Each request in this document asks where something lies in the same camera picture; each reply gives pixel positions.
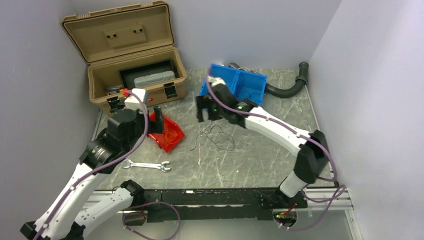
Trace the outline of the grey case in toolbox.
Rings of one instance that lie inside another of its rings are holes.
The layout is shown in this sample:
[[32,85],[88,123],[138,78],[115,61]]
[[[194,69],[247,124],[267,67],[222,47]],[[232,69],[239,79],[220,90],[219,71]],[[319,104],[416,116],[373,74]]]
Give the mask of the grey case in toolbox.
[[134,88],[144,88],[151,85],[156,85],[162,82],[173,80],[175,73],[171,70],[153,73],[146,76],[140,76],[134,79]]

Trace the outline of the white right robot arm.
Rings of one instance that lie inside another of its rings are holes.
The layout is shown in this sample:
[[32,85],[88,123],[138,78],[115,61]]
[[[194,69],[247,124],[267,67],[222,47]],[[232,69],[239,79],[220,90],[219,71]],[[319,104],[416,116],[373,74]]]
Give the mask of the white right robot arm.
[[330,161],[324,133],[294,127],[249,99],[237,100],[223,82],[205,85],[208,93],[198,95],[195,100],[199,122],[204,121],[203,110],[207,110],[209,120],[225,119],[232,125],[262,134],[295,156],[293,170],[279,184],[275,194],[280,207],[289,207],[298,192],[316,182]]

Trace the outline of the silver open-end wrench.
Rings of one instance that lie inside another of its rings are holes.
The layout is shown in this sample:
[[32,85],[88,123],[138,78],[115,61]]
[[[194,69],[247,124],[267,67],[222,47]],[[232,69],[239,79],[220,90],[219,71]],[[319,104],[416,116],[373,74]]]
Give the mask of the silver open-end wrench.
[[163,161],[161,163],[145,163],[145,162],[134,162],[130,159],[125,159],[121,162],[121,167],[123,169],[129,169],[131,167],[158,169],[164,173],[167,173],[172,170],[170,167],[167,167],[168,164],[170,164],[169,161]]

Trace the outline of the yellow black tool in toolbox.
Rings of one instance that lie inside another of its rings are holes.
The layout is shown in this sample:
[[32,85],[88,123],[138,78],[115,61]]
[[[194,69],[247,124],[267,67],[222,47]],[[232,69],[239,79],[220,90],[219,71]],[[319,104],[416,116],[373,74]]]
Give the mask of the yellow black tool in toolbox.
[[124,91],[124,87],[122,85],[107,87],[106,92],[108,95],[122,93]]

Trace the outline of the red plastic bin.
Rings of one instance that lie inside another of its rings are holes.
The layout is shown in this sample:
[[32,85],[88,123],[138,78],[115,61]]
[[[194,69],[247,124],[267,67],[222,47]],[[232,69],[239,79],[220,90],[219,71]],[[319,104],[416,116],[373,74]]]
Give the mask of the red plastic bin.
[[153,139],[160,149],[169,153],[178,143],[185,137],[184,132],[173,120],[163,114],[164,117],[164,132],[149,133],[148,136]]

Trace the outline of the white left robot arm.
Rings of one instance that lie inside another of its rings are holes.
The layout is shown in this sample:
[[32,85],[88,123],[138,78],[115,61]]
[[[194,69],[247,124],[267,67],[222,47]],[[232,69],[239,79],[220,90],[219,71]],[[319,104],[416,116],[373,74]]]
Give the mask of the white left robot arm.
[[137,210],[145,203],[145,190],[133,180],[124,181],[112,194],[84,210],[83,206],[115,167],[140,146],[139,139],[163,133],[164,115],[154,107],[155,119],[139,109],[122,108],[108,119],[97,138],[89,142],[75,171],[51,207],[20,232],[28,240],[83,240],[96,227],[124,209]]

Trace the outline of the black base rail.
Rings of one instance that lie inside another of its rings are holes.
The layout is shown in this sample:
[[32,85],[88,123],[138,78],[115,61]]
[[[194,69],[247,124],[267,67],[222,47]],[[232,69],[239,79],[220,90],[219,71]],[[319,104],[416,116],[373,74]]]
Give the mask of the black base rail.
[[276,187],[145,189],[143,197],[127,207],[143,210],[147,222],[171,220],[273,220],[273,213],[307,208],[301,193],[283,196]]

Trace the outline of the tan plastic toolbox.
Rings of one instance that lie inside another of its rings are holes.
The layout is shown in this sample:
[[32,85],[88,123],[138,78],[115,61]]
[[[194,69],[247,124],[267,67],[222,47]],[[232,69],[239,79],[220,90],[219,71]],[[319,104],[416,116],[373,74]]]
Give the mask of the tan plastic toolbox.
[[134,87],[133,78],[149,65],[169,61],[174,78],[148,84],[147,106],[183,99],[187,95],[187,72],[174,46],[170,7],[156,0],[146,4],[66,16],[62,29],[88,64],[89,99],[107,115],[119,108],[122,92],[112,87]]

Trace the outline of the blue plastic divided bin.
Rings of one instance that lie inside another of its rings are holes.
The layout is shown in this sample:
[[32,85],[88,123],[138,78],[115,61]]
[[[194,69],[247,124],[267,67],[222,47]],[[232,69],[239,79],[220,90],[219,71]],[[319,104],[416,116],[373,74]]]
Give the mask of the blue plastic divided bin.
[[209,74],[225,81],[224,94],[233,95],[237,101],[246,99],[260,107],[263,105],[266,76],[218,64],[210,65]]

